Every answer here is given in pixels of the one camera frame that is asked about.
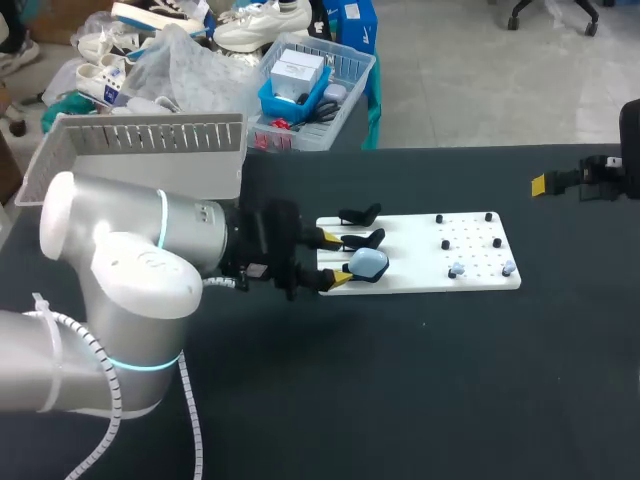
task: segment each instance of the black tabletop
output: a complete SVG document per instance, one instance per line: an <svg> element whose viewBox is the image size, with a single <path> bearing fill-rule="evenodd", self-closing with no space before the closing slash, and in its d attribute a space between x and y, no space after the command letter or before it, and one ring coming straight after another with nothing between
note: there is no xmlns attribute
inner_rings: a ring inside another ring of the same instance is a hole
<svg viewBox="0 0 640 480"><path fill-rule="evenodd" d="M251 155L243 201L299 202L314 220L379 201L386 214L499 212L517 291L288 303L261 285L209 289L186 347L205 479L637 479L640 203L530 197L530 180L615 146ZM305 257L313 262L312 254ZM0 256L0 305L40 291L81 319L78 283L39 253L23 214ZM64 478L106 421L0 415L0 476ZM87 480L192 478L179 382L125 422Z"/></svg>

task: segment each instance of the blue box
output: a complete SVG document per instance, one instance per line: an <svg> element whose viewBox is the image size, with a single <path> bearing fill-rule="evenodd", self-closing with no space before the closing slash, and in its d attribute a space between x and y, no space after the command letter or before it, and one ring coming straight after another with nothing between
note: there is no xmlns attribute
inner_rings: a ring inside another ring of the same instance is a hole
<svg viewBox="0 0 640 480"><path fill-rule="evenodd" d="M282 117L291 124L305 121L313 113L316 105L322 100L325 88L329 85L329 76L331 75L331 67L324 67L322 77L315 84L313 90L309 94L309 98L303 105L287 102L280 98L274 97L271 90L271 77L267 80L262 88L258 91L258 97L262 104L262 113L271 117Z"/></svg>
<svg viewBox="0 0 640 480"><path fill-rule="evenodd" d="M338 20L338 11L340 10L340 0L323 0L324 8L329 16L329 21Z"/></svg>
<svg viewBox="0 0 640 480"><path fill-rule="evenodd" d="M342 45L373 55L378 17L371 0L339 0L337 40Z"/></svg>

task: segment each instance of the scissors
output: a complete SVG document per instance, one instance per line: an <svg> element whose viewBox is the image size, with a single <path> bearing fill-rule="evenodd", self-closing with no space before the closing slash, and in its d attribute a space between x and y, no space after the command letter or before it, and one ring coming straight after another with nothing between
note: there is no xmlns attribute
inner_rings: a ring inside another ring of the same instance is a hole
<svg viewBox="0 0 640 480"><path fill-rule="evenodd" d="M325 100L319 102L314 108L311 115L304 120L303 122L294 123L291 125L291 128L299 129L301 126L306 125L307 123L324 123L330 122L340 111L340 105L335 100Z"/></svg>

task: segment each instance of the yellow tag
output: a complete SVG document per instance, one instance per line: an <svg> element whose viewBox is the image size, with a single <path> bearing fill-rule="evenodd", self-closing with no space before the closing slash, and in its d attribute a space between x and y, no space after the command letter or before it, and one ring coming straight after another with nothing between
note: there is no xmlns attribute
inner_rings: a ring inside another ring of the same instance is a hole
<svg viewBox="0 0 640 480"><path fill-rule="evenodd" d="M537 197L545 193L544 175L540 175L538 178L534 178L531 181L531 196Z"/></svg>
<svg viewBox="0 0 640 480"><path fill-rule="evenodd" d="M324 239L329 243L336 243L338 245L342 245L342 240L340 240L335 235L330 234L329 232L324 231Z"/></svg>
<svg viewBox="0 0 640 480"><path fill-rule="evenodd" d="M353 274L341 272L339 270L334 270L333 277L335 278L335 281L333 282L333 285L331 285L331 290L347 283L349 280L353 278Z"/></svg>

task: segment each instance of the red item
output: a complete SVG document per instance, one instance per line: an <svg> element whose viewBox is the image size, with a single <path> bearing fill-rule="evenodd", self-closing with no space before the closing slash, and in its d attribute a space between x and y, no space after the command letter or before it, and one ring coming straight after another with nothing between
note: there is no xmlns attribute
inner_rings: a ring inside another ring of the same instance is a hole
<svg viewBox="0 0 640 480"><path fill-rule="evenodd" d="M269 125L276 128L291 130L291 128L289 127L289 123L284 118L278 118L277 120L274 120L273 122L271 122Z"/></svg>

